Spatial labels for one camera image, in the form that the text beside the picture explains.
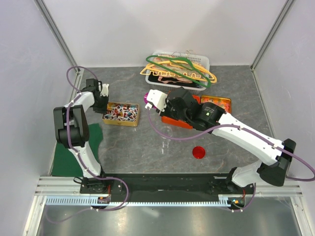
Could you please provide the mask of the gold tin of candies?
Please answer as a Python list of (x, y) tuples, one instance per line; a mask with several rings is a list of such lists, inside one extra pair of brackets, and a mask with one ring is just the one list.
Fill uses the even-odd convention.
[(140, 117), (140, 106), (133, 103), (109, 102), (102, 120), (108, 125), (136, 127)]

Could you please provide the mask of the orange tray of lollipops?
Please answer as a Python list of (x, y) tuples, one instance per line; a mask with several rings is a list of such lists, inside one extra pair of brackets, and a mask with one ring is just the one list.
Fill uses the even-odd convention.
[(168, 117), (161, 117), (162, 122), (173, 125), (173, 126), (177, 126), (177, 127), (182, 127), (182, 128), (186, 128), (186, 129), (193, 129), (193, 126), (187, 122), (181, 121), (181, 120), (174, 120), (172, 118), (168, 118)]

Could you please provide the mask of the purple plastic scoop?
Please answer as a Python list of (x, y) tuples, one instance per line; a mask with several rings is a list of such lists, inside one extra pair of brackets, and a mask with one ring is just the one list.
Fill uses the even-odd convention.
[(160, 95), (156, 91), (149, 91), (144, 96), (144, 102), (145, 102), (145, 109), (151, 110), (159, 110), (159, 101), (160, 101)]

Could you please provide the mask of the gold tin of gummies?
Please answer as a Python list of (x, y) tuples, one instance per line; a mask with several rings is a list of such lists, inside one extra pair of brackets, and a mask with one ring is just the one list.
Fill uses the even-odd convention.
[(230, 98), (202, 95), (200, 97), (200, 102), (201, 103), (207, 103), (207, 102), (214, 103), (220, 106), (221, 108), (225, 109), (226, 112), (232, 113), (232, 100)]

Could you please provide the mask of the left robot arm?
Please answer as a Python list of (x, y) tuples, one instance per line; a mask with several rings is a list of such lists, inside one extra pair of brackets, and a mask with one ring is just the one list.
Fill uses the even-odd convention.
[(53, 109), (55, 136), (72, 153), (78, 162), (82, 177), (76, 177), (81, 186), (81, 194), (104, 194), (108, 190), (108, 181), (104, 171), (96, 160), (90, 144), (89, 125), (86, 111), (104, 114), (109, 100), (109, 85), (97, 79), (87, 79), (86, 86), (79, 90), (68, 104)]

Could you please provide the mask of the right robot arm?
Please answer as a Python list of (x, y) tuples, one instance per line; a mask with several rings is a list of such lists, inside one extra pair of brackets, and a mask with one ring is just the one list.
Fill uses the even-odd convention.
[(238, 121), (220, 106), (199, 103), (183, 87), (168, 94), (154, 91), (147, 98), (152, 101), (160, 116), (180, 120), (197, 131), (227, 139), (255, 155), (258, 161), (244, 167), (234, 167), (225, 179), (230, 193), (238, 193), (249, 184), (264, 181), (281, 187), (284, 184), (296, 143), (266, 136)]

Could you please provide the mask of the clear glass jar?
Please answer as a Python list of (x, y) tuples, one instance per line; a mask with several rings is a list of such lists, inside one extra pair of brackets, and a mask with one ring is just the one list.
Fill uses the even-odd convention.
[[(161, 128), (161, 133), (165, 134), (166, 136), (172, 137), (173, 130), (170, 126), (164, 126)], [(168, 139), (164, 136), (161, 136), (161, 153), (163, 155), (168, 155), (171, 153), (171, 146), (172, 140)]]

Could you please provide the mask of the white plastic basket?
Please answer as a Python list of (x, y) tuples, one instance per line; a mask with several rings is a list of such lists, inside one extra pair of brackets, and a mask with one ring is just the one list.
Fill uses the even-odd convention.
[(198, 94), (217, 82), (210, 72), (209, 59), (179, 52), (155, 52), (146, 57), (147, 65), (140, 72), (154, 89), (162, 91), (183, 87)]

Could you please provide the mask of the black garment in basket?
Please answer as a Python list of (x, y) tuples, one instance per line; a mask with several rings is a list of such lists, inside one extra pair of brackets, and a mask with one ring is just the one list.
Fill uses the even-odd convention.
[(161, 77), (156, 75), (149, 75), (148, 81), (158, 84), (164, 85), (176, 85), (182, 87), (190, 87), (190, 88), (202, 88), (201, 85), (196, 84), (190, 80), (185, 79), (184, 81), (178, 80), (177, 78), (172, 77)]

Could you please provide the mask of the orange clothes hanger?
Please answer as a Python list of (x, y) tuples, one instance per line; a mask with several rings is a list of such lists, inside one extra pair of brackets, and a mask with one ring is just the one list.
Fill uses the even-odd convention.
[(192, 64), (194, 68), (185, 67), (181, 64), (174, 64), (167, 60), (166, 62), (148, 63), (146, 67), (140, 72), (140, 75), (156, 75), (161, 77), (172, 77), (178, 80), (190, 80), (197, 84), (198, 82), (215, 83), (217, 78), (209, 70), (201, 65)]

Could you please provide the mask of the red jar lid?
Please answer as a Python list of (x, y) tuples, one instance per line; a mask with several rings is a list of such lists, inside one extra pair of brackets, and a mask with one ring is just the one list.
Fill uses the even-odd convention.
[(196, 158), (196, 159), (202, 159), (204, 158), (205, 154), (206, 154), (206, 151), (203, 147), (201, 146), (195, 146), (192, 150), (192, 154), (193, 154), (193, 157)]

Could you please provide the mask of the green cloth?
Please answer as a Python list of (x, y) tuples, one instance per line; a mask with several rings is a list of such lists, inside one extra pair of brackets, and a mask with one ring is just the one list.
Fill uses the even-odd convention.
[[(100, 163), (98, 157), (98, 148), (101, 141), (103, 140), (103, 132), (101, 126), (98, 123), (90, 124), (89, 131), (89, 145), (96, 161)], [(68, 149), (66, 149), (62, 144), (59, 143), (57, 143), (56, 145), (51, 175), (55, 177), (83, 176), (82, 169), (76, 158)]]

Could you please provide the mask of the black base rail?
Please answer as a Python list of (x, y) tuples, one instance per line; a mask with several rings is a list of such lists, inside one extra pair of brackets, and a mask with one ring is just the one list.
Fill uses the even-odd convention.
[(145, 192), (175, 193), (176, 191), (209, 193), (210, 195), (252, 194), (254, 184), (237, 187), (230, 180), (229, 174), (111, 174), (96, 178), (80, 179), (81, 194), (120, 194), (129, 190), (130, 195)]

